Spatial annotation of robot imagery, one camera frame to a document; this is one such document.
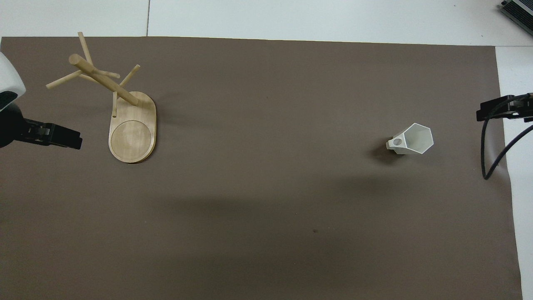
wooden base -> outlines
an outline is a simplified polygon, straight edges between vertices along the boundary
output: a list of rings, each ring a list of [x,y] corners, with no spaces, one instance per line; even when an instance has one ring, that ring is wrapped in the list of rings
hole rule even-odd
[[[139,99],[133,106],[117,99],[117,117],[109,126],[109,149],[118,160],[135,163],[147,158],[156,145],[156,105],[142,92],[130,92]]]

metal device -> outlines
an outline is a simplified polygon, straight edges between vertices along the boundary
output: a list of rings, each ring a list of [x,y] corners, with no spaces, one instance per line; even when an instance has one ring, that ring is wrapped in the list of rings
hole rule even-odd
[[[503,1],[500,11],[533,35],[533,0]]]
[[[26,87],[17,70],[0,52],[0,148],[18,140],[43,146],[80,149],[82,138],[78,131],[22,116],[19,107],[13,102],[25,92]]]
[[[496,107],[490,119],[524,119],[524,122],[533,121],[533,99],[526,97],[516,97],[515,95],[506,95],[490,101],[481,103],[480,109],[476,112],[476,118],[479,122],[489,118],[489,114]]]
[[[498,154],[490,169],[485,169],[485,133],[487,132],[487,124],[491,119],[519,119],[523,118],[524,122],[533,121],[533,93],[527,93],[519,96],[506,95],[480,104],[480,109],[476,112],[476,119],[483,122],[481,129],[481,175],[485,180],[489,179],[492,172],[496,169],[499,162],[505,156],[507,151],[513,147],[521,138],[533,131],[533,125],[526,128],[514,139],[512,139],[507,146]]]

wooden peg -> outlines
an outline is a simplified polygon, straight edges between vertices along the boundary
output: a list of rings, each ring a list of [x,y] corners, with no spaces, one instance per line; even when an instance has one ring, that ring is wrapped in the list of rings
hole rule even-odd
[[[85,58],[89,62],[89,64],[93,64],[93,60],[91,58],[91,54],[89,53],[89,48],[87,47],[87,42],[85,41],[85,37],[83,36],[83,33],[80,31],[78,32],[79,41],[82,43],[83,48],[83,54],[85,54]]]
[[[132,78],[133,74],[135,74],[139,70],[140,67],[141,66],[139,66],[139,65],[135,65],[135,67],[133,67],[133,69],[128,73],[128,75],[126,75],[124,80],[122,80],[122,82],[119,85],[120,86],[125,86],[126,83],[128,83],[128,81],[130,81],[130,79]]]
[[[85,74],[81,74],[81,75],[79,76],[79,78],[83,78],[83,79],[85,79],[85,80],[89,80],[89,81],[92,81],[92,82],[96,82],[96,83],[98,83],[98,81],[92,79],[91,77],[89,77],[89,76],[87,76],[87,75],[85,75]]]
[[[56,87],[56,86],[58,86],[58,85],[60,85],[60,84],[62,84],[62,83],[65,83],[65,82],[67,82],[67,81],[69,81],[69,80],[72,80],[72,79],[78,77],[78,76],[81,75],[81,74],[82,74],[82,71],[81,71],[81,70],[78,70],[78,71],[76,71],[76,72],[70,73],[70,74],[67,75],[67,76],[61,77],[61,78],[59,78],[58,80],[53,81],[53,82],[47,84],[47,85],[46,85],[46,88],[47,88],[47,89],[52,89],[52,88],[54,88],[54,87]]]
[[[103,75],[103,76],[109,76],[109,77],[114,77],[114,78],[120,78],[120,74],[113,73],[113,72],[97,70],[96,73],[97,73],[97,74],[100,74],[100,75]]]
[[[88,61],[83,59],[78,54],[72,54],[68,58],[68,61],[71,65],[76,66],[78,69],[83,71],[83,73],[90,76],[92,79],[98,81],[98,83],[105,86],[110,91],[117,92],[117,94],[122,99],[126,100],[131,105],[137,106],[137,104],[139,103],[139,100],[135,96],[133,96],[128,91],[126,91],[122,86],[118,85],[116,82],[111,80],[111,78],[97,74],[96,71],[98,71],[98,69],[96,69],[93,65],[89,64]]]
[[[117,92],[113,92],[113,111],[111,112],[111,116],[114,118],[117,117]]]

